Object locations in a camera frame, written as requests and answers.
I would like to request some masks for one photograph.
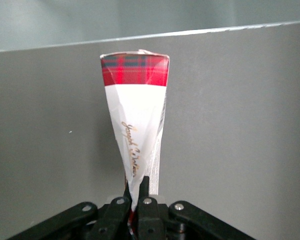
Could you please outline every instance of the screw head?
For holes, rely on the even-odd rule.
[[[151,200],[151,198],[145,198],[145,199],[143,200],[143,203],[144,203],[144,204],[150,204],[150,203],[152,203],[152,200]]]
[[[185,207],[181,204],[181,203],[177,203],[176,205],[174,205],[174,209],[175,210],[178,210],[178,211],[180,211],[180,210],[182,210],[182,209],[184,209]]]
[[[83,212],[88,212],[92,209],[92,207],[90,205],[86,205],[85,207],[82,208]]]
[[[124,204],[125,200],[123,198],[120,198],[116,201],[116,204]]]

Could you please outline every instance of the gray backdrop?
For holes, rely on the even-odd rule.
[[[124,190],[99,55],[171,57],[159,193],[300,239],[300,23],[0,52],[0,240]]]

